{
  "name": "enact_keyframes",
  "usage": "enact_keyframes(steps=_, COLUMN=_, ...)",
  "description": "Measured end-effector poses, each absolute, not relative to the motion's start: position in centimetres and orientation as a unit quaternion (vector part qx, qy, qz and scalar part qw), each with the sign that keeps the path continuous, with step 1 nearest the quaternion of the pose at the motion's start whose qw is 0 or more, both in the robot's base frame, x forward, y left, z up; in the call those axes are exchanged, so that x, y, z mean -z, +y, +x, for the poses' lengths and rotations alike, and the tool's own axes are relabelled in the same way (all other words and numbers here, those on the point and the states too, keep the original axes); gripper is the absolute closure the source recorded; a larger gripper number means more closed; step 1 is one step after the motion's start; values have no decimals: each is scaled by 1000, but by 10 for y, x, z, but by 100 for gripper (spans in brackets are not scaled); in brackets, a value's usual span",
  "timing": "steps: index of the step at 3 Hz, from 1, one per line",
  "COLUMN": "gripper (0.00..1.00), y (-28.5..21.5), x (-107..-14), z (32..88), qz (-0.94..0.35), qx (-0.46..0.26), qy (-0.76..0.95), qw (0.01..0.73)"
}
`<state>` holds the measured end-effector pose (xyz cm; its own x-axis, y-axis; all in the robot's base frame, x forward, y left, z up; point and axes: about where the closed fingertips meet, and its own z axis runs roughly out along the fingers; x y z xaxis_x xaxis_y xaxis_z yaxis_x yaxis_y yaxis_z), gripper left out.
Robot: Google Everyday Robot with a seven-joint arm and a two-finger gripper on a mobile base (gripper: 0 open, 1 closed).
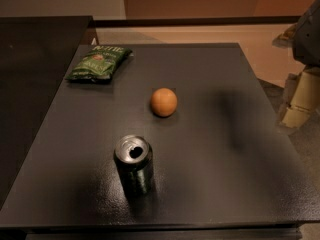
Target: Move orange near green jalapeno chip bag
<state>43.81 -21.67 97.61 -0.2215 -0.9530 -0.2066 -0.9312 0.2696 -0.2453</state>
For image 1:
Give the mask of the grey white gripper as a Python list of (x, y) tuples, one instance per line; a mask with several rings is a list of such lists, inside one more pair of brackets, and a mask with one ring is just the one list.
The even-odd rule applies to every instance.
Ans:
[(281, 124), (300, 128), (320, 106), (320, 68), (306, 66), (298, 75), (289, 74), (284, 102), (287, 106), (279, 109)]

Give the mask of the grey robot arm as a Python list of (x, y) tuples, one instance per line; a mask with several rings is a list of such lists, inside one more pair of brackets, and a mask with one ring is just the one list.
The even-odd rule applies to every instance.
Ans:
[(292, 52), (304, 69), (288, 75), (278, 118), (282, 127), (298, 129), (320, 106), (320, 0), (295, 25)]

